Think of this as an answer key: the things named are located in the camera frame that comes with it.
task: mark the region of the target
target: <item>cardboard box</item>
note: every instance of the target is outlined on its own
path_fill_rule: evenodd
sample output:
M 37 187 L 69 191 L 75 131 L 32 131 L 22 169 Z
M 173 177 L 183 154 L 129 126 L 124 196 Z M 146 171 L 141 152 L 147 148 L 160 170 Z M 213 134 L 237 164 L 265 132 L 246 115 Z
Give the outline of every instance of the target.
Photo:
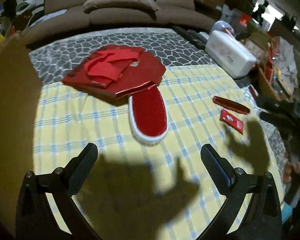
M 0 220 L 12 235 L 23 177 L 33 170 L 41 88 L 21 36 L 12 35 L 0 44 Z

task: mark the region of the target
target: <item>black remote control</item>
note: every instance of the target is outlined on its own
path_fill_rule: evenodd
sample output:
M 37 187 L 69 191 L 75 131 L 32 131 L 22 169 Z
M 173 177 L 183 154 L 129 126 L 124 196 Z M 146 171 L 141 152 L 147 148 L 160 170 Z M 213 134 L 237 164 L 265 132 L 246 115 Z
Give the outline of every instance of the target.
M 193 32 L 186 31 L 185 29 L 179 27 L 179 26 L 172 26 L 172 30 L 174 30 L 176 33 L 178 33 L 180 36 L 185 38 L 187 41 L 189 41 L 192 45 L 194 45 L 197 49 L 204 50 L 206 48 L 206 43 L 204 43 L 197 35 L 195 35 Z

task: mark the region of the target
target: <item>white brush rim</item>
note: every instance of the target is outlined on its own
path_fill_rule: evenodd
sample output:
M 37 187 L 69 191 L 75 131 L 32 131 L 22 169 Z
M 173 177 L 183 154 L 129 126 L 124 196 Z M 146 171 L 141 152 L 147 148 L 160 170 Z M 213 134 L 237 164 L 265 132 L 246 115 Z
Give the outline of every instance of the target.
M 154 145 L 154 144 L 157 144 L 159 142 L 161 142 L 163 140 L 163 138 L 167 135 L 168 133 L 168 130 L 169 130 L 169 116 L 168 116 L 168 109 L 167 109 L 167 105 L 166 105 L 166 102 L 164 101 L 162 95 L 161 95 L 161 98 L 163 100 L 163 104 L 164 104 L 164 108 L 165 108 L 165 111 L 166 111 L 166 118 L 167 118 L 167 129 L 161 134 L 161 135 L 158 135 L 158 136 L 148 136 L 148 135 L 145 135 L 144 133 L 142 133 L 138 126 L 137 126 L 137 123 L 136 123 L 136 120 L 134 118 L 134 114 L 133 114 L 133 107 L 132 107 L 132 96 L 129 97 L 128 101 L 128 112 L 129 112 L 129 121 L 130 121 L 130 127 L 131 127 L 131 130 L 132 130 L 132 135 L 141 143 L 144 143 L 144 144 L 149 144 L 149 145 Z

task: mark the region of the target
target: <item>white plastic container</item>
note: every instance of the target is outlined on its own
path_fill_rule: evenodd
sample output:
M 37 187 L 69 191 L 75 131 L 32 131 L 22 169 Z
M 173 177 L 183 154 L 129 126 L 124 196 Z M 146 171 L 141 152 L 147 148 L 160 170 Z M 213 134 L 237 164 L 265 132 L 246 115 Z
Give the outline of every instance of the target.
M 234 37 L 220 31 L 211 33 L 205 51 L 232 78 L 247 75 L 257 60 Z

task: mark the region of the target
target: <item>yellow plaid tablecloth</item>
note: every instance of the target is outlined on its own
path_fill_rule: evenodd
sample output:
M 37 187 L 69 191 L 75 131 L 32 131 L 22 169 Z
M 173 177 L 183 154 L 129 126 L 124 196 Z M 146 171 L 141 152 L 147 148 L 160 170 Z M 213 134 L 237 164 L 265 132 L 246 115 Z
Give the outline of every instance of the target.
M 274 175 L 279 199 L 283 190 L 274 155 L 254 112 L 233 113 L 244 122 L 241 135 L 219 120 L 218 95 L 252 109 L 248 99 L 216 65 L 167 67 L 159 85 L 169 111 L 170 130 L 156 146 L 131 135 L 128 106 L 113 106 L 61 82 L 42 88 L 34 136 L 34 171 L 64 167 L 88 142 L 98 160 L 73 199 L 104 240 L 195 239 L 222 206 L 221 196 L 202 164 L 206 143 L 234 167 Z M 48 194 L 60 227 L 68 231 Z M 246 198 L 232 228 L 242 220 Z

